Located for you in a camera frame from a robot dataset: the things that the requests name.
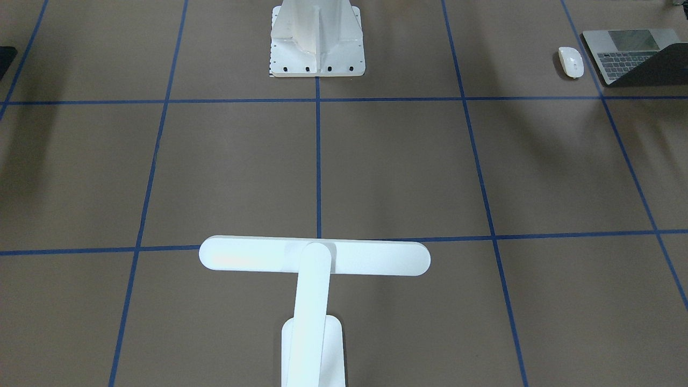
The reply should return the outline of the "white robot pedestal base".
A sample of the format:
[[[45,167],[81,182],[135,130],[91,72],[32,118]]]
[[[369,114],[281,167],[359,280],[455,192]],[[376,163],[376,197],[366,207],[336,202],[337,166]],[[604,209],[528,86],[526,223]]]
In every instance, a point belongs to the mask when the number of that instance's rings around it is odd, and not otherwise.
[[[270,76],[366,73],[361,10],[349,1],[283,1],[272,9],[270,37]]]

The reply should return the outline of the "white computer mouse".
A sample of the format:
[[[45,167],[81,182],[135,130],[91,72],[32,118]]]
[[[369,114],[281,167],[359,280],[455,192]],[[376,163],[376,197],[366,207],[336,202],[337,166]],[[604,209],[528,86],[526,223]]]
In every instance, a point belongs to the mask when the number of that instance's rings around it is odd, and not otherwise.
[[[561,46],[558,47],[557,53],[565,76],[572,79],[583,77],[585,73],[583,58],[577,49]]]

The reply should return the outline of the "grey laptop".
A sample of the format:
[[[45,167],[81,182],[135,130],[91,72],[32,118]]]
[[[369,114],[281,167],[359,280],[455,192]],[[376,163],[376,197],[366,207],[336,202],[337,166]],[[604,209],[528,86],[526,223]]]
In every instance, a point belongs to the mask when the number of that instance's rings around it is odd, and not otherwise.
[[[687,43],[673,29],[586,30],[582,38],[606,86],[687,84]]]

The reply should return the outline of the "black mouse pad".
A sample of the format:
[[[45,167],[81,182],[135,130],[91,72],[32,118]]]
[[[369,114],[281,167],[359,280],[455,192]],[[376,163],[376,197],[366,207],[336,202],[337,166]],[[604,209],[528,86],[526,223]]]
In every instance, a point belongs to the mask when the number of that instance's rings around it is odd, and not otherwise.
[[[12,62],[17,56],[17,49],[12,46],[1,46],[0,47],[0,79],[2,80],[8,69],[10,68]]]

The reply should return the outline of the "white desk lamp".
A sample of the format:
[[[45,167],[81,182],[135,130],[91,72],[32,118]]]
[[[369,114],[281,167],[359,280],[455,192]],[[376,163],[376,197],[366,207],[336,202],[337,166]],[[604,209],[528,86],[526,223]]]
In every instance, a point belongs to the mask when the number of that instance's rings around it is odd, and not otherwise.
[[[297,274],[293,317],[282,326],[282,386],[344,386],[341,321],[327,313],[332,275],[418,276],[432,264],[410,241],[365,241],[216,235],[204,240],[207,269]]]

